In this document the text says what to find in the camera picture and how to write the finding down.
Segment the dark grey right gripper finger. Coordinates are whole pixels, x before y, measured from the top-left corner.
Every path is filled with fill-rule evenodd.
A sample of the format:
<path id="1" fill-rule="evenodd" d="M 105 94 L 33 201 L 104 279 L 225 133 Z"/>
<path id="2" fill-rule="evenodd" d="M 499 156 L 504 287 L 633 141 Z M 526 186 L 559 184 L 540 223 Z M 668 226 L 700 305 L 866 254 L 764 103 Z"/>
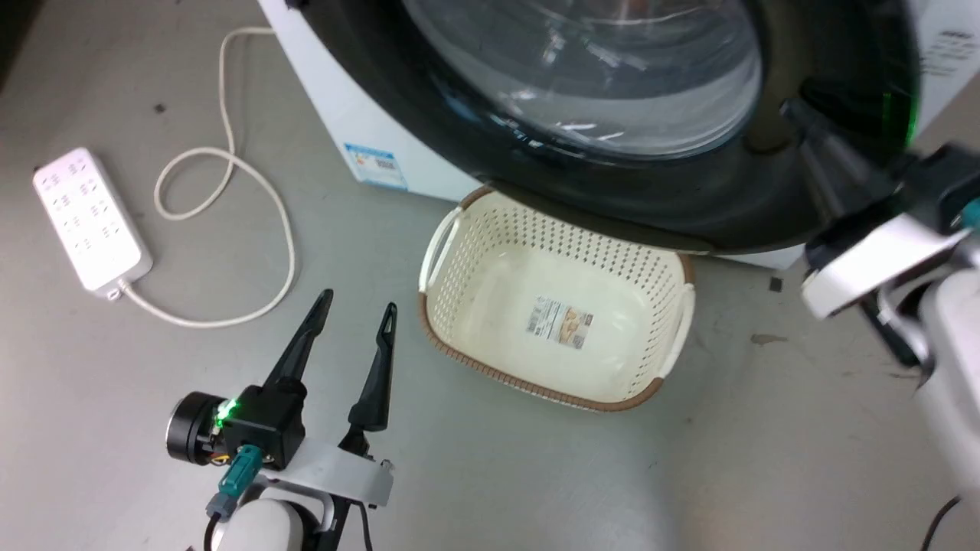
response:
<path id="1" fill-rule="evenodd" d="M 806 187 L 818 208 L 820 230 L 805 245 L 809 266 L 826 266 L 847 240 L 846 220 L 867 208 L 871 165 L 847 145 L 801 145 Z"/>
<path id="2" fill-rule="evenodd" d="M 806 188 L 826 223 L 857 215 L 893 195 L 897 184 L 888 172 L 838 135 L 808 102 L 787 99 L 780 114 L 798 140 Z"/>

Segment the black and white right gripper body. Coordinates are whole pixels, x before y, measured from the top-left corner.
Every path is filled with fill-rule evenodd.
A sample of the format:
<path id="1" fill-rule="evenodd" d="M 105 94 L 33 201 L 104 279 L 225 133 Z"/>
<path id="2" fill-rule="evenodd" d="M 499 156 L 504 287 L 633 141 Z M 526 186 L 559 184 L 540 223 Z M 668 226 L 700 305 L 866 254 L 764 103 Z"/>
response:
<path id="1" fill-rule="evenodd" d="M 897 184 L 893 195 L 849 217 L 839 255 L 811 266 L 802 283 L 816 317 L 832 317 L 951 258 L 978 265 L 978 153 L 948 144 L 886 172 Z"/>

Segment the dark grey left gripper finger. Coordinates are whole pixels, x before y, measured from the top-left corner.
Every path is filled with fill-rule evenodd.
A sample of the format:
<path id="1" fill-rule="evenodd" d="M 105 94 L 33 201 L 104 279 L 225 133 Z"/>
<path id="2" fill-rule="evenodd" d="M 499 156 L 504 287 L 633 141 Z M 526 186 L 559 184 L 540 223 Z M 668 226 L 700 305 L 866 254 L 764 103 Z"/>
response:
<path id="1" fill-rule="evenodd" d="M 316 338 L 325 328 L 332 307 L 334 292 L 322 290 L 297 331 L 286 345 L 276 365 L 269 372 L 263 387 L 272 388 L 287 380 L 301 381 Z"/>
<path id="2" fill-rule="evenodd" d="M 388 303 L 375 335 L 374 359 L 361 396 L 348 414 L 349 429 L 339 448 L 358 457 L 370 456 L 369 432 L 387 429 L 394 370 L 394 348 L 397 333 L 397 306 Z"/>

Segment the black and grey left gripper body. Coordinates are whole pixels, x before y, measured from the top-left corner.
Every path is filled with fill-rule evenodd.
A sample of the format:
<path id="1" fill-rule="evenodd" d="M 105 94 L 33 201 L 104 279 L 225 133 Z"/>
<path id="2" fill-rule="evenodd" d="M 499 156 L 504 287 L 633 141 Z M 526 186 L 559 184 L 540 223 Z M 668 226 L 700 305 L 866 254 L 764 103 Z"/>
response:
<path id="1" fill-rule="evenodd" d="M 272 388 L 250 385 L 235 399 L 191 392 L 168 420 L 167 453 L 206 466 L 220 455 L 234 460 L 252 445 L 260 451 L 263 476 L 283 489 L 387 505 L 394 484 L 390 465 L 339 444 L 305 442 L 304 401 L 305 387 L 296 380 Z"/>

